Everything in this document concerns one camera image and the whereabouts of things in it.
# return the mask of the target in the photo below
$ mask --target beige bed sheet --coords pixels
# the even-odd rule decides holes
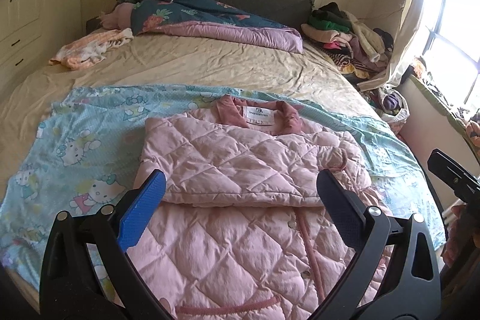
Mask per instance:
[[[231,86],[310,99],[330,111],[378,119],[327,57],[307,43],[304,49],[304,55],[298,55],[227,41],[143,34],[108,52],[106,60],[86,70],[46,65],[0,103],[0,199],[5,195],[8,178],[27,156],[50,104],[63,100],[79,86]],[[14,280],[30,302],[38,302],[38,293],[32,287],[18,276]]]

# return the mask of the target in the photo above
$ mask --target pink quilted jacket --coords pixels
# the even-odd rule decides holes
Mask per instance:
[[[320,170],[389,213],[351,134],[301,119],[287,103],[224,96],[212,109],[145,126],[135,185],[158,168],[167,190],[127,252],[178,319],[310,316],[353,256],[317,195]],[[387,260],[362,303],[373,299]]]

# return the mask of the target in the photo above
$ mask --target metal screw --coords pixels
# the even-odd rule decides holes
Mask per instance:
[[[380,216],[382,211],[376,207],[376,206],[371,206],[368,208],[368,212],[372,215],[372,216]]]
[[[108,216],[109,214],[112,214],[113,206],[112,205],[105,205],[104,207],[102,207],[102,209],[100,209],[100,211],[105,216]]]
[[[413,215],[413,219],[417,222],[417,223],[423,223],[425,221],[425,219],[423,218],[423,216],[420,214],[420,213],[415,213]]]
[[[57,220],[63,221],[68,217],[68,213],[66,211],[61,211],[59,214],[57,214]]]

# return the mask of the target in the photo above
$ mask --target white clothing tag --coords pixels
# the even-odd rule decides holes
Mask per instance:
[[[269,109],[263,109],[260,107],[246,106],[245,118],[250,124],[257,125],[274,125],[275,117],[274,111]]]

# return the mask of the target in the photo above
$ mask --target wardrobe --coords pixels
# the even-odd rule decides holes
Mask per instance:
[[[83,30],[80,0],[0,0],[1,96]]]

